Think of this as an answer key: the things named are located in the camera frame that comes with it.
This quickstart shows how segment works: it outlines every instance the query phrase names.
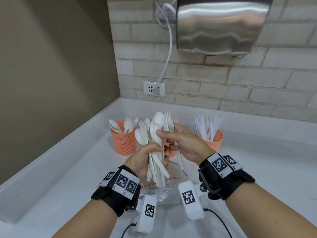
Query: stainless steel hand dryer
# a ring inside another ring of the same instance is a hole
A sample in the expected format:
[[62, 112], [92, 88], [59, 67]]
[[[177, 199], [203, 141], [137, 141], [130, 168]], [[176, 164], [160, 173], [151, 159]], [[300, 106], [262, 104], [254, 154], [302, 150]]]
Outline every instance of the stainless steel hand dryer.
[[259, 38], [273, 0], [178, 0], [177, 50], [244, 56]]

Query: wall socket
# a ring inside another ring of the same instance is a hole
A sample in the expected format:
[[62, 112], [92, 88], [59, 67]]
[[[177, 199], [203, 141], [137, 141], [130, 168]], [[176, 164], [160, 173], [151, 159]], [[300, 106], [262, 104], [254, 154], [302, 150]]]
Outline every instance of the wall socket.
[[161, 82], [158, 84], [158, 94], [154, 93], [155, 85], [156, 82], [142, 81], [143, 94], [156, 97], [165, 97], [165, 83]]

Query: right hand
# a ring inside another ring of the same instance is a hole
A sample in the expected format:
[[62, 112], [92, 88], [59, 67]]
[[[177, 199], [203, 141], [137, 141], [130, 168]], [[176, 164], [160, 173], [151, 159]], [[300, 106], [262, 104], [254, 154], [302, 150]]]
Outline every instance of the right hand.
[[202, 161], [216, 153], [200, 137], [194, 135], [182, 125], [174, 124], [175, 133], [158, 130], [156, 134], [166, 139], [171, 150], [180, 150], [180, 153], [189, 161], [198, 166]]

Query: orange mesh cup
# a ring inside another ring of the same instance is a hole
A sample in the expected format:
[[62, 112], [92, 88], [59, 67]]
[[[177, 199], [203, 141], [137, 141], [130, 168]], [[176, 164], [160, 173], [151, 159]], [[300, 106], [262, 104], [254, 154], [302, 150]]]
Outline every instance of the orange mesh cup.
[[[166, 142], [166, 140], [164, 139], [164, 146], [168, 146], [169, 145], [169, 143], [168, 142]], [[176, 155], [176, 151], [172, 151], [171, 152], [171, 154], [168, 156], [169, 158], [171, 158], [171, 157], [174, 157]]]
[[210, 147], [212, 148], [214, 151], [218, 152], [218, 150], [220, 149], [220, 146], [222, 144], [222, 140], [224, 139], [224, 135], [222, 134], [222, 132], [220, 132], [219, 130], [217, 130], [215, 136], [214, 136], [214, 141], [213, 142], [209, 142], [204, 140], [204, 142]]
[[[121, 130], [124, 131], [124, 120], [118, 121], [117, 124], [119, 124]], [[132, 155], [137, 150], [137, 140], [134, 136], [135, 130], [136, 128], [134, 128], [132, 132], [122, 135], [115, 133], [111, 129], [114, 146], [119, 155]]]

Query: brick wall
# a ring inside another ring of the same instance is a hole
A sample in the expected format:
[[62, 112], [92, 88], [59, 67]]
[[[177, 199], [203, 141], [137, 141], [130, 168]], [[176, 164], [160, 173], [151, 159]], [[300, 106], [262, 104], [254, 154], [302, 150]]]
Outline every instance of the brick wall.
[[256, 48], [241, 59], [174, 45], [164, 98], [142, 94], [169, 48], [154, 0], [108, 0], [108, 8], [122, 97], [317, 122], [317, 0], [274, 0]]

